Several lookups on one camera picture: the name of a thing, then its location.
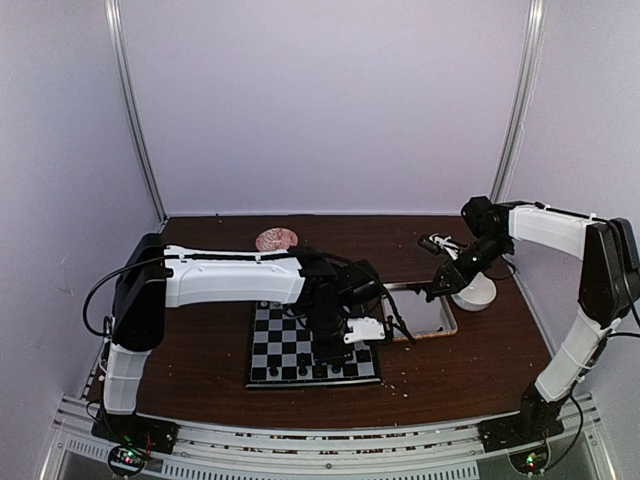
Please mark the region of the black and white chessboard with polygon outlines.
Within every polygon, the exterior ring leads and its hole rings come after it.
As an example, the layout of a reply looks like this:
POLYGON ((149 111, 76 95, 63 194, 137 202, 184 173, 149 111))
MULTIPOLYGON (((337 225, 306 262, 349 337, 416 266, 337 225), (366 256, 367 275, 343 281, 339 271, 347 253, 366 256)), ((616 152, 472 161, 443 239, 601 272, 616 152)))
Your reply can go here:
POLYGON ((245 388, 273 390, 381 383, 382 375, 375 349, 362 342, 350 346, 352 351, 341 366, 341 374, 334 375, 332 366, 315 362, 311 331, 303 326, 301 320, 285 313, 277 303, 258 302, 250 330, 245 388), (306 364, 298 363, 300 353, 307 355, 306 364), (300 365, 308 368, 305 377, 298 375, 300 365), (325 365, 327 377, 314 379, 314 365, 325 365), (278 367, 277 377, 269 375, 271 366, 278 367))

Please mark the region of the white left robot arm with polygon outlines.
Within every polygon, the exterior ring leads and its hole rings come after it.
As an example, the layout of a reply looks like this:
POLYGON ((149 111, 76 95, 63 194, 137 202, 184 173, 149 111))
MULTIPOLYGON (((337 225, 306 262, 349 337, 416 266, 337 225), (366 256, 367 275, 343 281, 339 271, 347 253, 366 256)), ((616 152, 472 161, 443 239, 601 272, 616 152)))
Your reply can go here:
POLYGON ((313 248, 267 252, 196 250, 145 235, 117 273, 102 406, 106 429, 123 444, 144 433, 135 415, 151 352, 164 339, 165 312, 192 304, 274 302, 303 317, 313 359, 345 362, 348 346, 382 341, 383 323, 365 313, 382 296, 367 260, 352 261, 313 248))

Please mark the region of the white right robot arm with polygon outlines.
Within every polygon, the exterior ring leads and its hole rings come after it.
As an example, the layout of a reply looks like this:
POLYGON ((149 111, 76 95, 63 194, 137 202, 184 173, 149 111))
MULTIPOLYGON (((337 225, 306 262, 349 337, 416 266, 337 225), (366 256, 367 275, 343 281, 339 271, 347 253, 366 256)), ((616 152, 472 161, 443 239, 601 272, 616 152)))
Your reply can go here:
POLYGON ((581 262, 576 319, 549 365, 523 393, 513 419, 513 433, 530 442, 556 420, 579 377, 592 367, 594 356, 620 320, 637 312, 639 251, 634 230, 621 217, 607 220, 540 202, 494 203, 485 196, 471 198, 461 215, 475 239, 456 258, 441 264, 426 283, 429 301, 460 293, 494 260, 514 254, 518 241, 548 247, 581 262))

